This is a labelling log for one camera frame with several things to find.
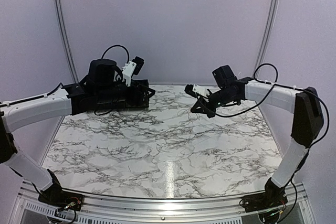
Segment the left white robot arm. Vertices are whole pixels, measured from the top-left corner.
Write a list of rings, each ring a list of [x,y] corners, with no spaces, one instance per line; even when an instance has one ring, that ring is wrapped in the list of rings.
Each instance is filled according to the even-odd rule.
[[[20,150],[14,143],[13,132],[59,116],[148,108],[155,90],[149,87],[147,79],[133,79],[143,65],[144,60],[140,57],[128,61],[122,68],[113,60],[96,59],[90,63],[88,74],[78,83],[60,83],[48,93],[2,102],[1,164],[32,182],[54,205],[63,205],[66,193],[55,174]]]

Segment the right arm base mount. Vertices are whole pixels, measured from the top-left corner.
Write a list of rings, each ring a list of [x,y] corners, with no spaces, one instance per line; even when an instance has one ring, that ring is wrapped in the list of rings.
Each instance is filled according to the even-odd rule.
[[[239,205],[244,208],[245,212],[253,212],[284,206],[287,204],[287,202],[288,199],[285,193],[282,193],[279,196],[268,198],[266,197],[266,193],[263,192],[244,195],[241,198]]]

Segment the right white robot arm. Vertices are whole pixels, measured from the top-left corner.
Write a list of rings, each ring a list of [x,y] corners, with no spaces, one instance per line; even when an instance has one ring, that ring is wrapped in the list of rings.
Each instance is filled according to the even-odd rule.
[[[279,167],[265,184],[260,203],[271,207],[276,203],[285,187],[305,163],[310,149],[321,141],[323,126],[329,126],[329,111],[313,87],[305,89],[286,86],[277,81],[261,81],[256,77],[238,79],[230,66],[221,66],[213,71],[218,91],[188,84],[185,93],[196,98],[192,113],[217,116],[217,108],[240,105],[242,101],[254,101],[257,105],[267,104],[284,109],[293,115],[291,141]]]

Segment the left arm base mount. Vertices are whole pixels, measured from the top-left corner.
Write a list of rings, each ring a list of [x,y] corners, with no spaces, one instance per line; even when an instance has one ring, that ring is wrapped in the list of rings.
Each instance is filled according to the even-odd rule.
[[[75,205],[70,207],[72,210],[80,211],[82,207],[83,195],[75,194],[68,191],[53,191],[50,193],[40,192],[38,201],[56,206],[59,208],[65,208],[70,203],[74,202]]]

